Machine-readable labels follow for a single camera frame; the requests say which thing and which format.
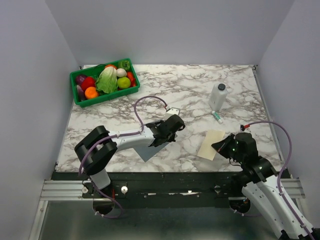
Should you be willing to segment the green white glue stick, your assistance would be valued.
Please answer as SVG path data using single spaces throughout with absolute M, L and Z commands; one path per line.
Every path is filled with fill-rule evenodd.
M 211 112 L 213 117 L 215 118 L 215 120 L 219 123 L 222 124 L 223 120 L 221 119 L 220 115 L 216 112 L 216 111 L 212 111 Z

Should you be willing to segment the beige letter paper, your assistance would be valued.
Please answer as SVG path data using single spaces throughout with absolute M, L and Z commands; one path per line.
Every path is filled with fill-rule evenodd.
M 221 130 L 209 130 L 200 146 L 197 156 L 203 159 L 213 161 L 217 153 L 213 149 L 212 144 L 218 143 L 223 140 L 225 135 L 224 131 Z

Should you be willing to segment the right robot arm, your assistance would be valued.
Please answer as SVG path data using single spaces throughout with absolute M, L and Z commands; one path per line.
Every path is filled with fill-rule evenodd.
M 313 225 L 279 182 L 277 171 L 266 158 L 259 155 L 256 141 L 250 133 L 230 134 L 211 146 L 224 158 L 240 164 L 242 171 L 231 178 L 230 191 L 236 196 L 247 197 L 278 239 L 319 239 Z

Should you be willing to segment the grey envelope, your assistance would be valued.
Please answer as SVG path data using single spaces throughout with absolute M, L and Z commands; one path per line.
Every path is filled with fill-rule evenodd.
M 139 144 L 133 147 L 140 158 L 147 162 L 154 157 L 158 152 L 164 149 L 169 143 L 175 142 L 176 134 L 170 134 L 168 137 L 157 136 L 149 144 Z

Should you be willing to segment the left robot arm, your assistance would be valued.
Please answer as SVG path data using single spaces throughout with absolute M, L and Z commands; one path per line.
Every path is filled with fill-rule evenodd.
M 117 152 L 127 149 L 155 148 L 174 142 L 176 132 L 185 128 L 184 121 L 173 114 L 166 120 L 148 123 L 143 130 L 110 132 L 103 125 L 97 126 L 74 148 L 80 160 L 80 172 L 94 183 L 93 191 L 101 198 L 111 191 L 111 179 L 106 166 Z

